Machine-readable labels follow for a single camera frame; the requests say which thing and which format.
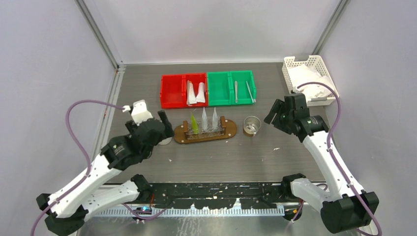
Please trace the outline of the shiny metal cup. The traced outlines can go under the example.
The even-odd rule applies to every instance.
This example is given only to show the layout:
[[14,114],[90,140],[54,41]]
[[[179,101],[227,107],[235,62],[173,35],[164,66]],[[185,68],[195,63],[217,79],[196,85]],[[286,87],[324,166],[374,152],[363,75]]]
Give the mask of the shiny metal cup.
[[255,116],[248,116],[243,122],[243,133],[248,137],[255,136],[261,127],[262,123],[259,118]]

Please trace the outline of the brown oval wooden tray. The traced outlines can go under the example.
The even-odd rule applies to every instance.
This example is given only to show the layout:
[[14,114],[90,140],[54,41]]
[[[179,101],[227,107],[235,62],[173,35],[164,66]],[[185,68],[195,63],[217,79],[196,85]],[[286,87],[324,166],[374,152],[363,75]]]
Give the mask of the brown oval wooden tray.
[[174,129],[173,139],[179,144],[192,144],[229,139],[237,134],[238,127],[232,120],[221,117],[219,123],[221,126],[219,131],[194,134],[192,129],[189,129],[190,125],[188,122],[184,120],[182,125],[179,125]]

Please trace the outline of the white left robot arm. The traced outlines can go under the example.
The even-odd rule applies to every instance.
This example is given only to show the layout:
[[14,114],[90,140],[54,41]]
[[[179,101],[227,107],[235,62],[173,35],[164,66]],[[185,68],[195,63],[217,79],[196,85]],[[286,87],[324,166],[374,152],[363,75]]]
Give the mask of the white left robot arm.
[[93,160],[87,159],[87,168],[65,187],[37,197],[41,210],[39,218],[54,234],[71,235],[97,213],[132,201],[144,204],[152,196],[150,184],[139,174],[96,194],[108,180],[150,158],[155,146],[174,136],[166,113],[161,110],[155,118],[144,100],[122,106],[121,110],[131,115],[131,120],[126,123],[128,134],[111,138]]

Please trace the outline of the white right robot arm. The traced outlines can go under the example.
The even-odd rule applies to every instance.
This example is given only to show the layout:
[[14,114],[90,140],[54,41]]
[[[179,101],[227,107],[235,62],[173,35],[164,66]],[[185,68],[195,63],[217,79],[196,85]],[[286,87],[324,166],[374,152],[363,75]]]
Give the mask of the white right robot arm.
[[304,200],[320,214],[330,233],[359,229],[371,223],[379,198],[367,192],[353,177],[338,153],[329,128],[321,116],[311,116],[302,93],[277,99],[264,119],[267,124],[295,135],[312,154],[325,178],[328,190],[313,184],[301,173],[284,176],[281,197],[293,202]]

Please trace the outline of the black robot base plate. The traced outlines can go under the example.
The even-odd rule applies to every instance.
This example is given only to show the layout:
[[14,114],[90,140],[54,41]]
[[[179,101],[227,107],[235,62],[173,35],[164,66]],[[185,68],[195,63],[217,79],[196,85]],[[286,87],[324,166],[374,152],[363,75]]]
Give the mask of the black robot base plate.
[[285,195],[280,182],[152,183],[129,203],[174,209],[230,209],[237,204],[242,209],[272,209],[300,199]]

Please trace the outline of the clear acrylic wooden rack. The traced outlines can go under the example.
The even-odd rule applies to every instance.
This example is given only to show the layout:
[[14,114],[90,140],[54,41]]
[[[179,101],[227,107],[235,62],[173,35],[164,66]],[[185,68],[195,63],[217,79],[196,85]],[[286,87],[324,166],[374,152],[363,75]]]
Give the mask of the clear acrylic wooden rack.
[[180,126],[187,140],[196,140],[203,138],[212,138],[225,134],[226,127],[222,126],[220,119],[217,121],[217,125],[213,125],[212,120],[207,120],[206,123],[202,123],[200,119],[192,118],[189,121],[184,121]]

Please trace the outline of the white enamel mug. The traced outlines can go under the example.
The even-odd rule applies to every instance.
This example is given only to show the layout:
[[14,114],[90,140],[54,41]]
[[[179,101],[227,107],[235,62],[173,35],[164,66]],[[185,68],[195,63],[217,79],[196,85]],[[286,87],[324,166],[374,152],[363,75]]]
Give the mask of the white enamel mug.
[[169,144],[171,142],[171,140],[172,140],[172,137],[163,139],[161,142],[158,143],[158,145],[161,145],[161,146],[167,145],[167,144]]

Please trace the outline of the grey toothpaste tube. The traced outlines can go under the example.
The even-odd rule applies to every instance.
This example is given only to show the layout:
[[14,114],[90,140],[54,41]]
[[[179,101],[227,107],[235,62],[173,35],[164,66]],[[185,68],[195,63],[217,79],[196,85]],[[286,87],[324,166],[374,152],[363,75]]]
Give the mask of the grey toothpaste tube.
[[213,110],[212,120],[211,120],[211,127],[213,130],[218,128],[218,114],[216,112],[216,108]]

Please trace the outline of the lime green toothpaste tube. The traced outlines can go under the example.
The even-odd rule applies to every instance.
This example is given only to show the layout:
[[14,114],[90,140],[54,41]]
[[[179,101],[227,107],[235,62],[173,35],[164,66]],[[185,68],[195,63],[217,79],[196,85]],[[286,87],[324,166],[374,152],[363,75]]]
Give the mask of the lime green toothpaste tube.
[[190,113],[190,119],[191,119],[191,128],[192,128],[193,134],[198,134],[199,133],[198,123],[192,112]]

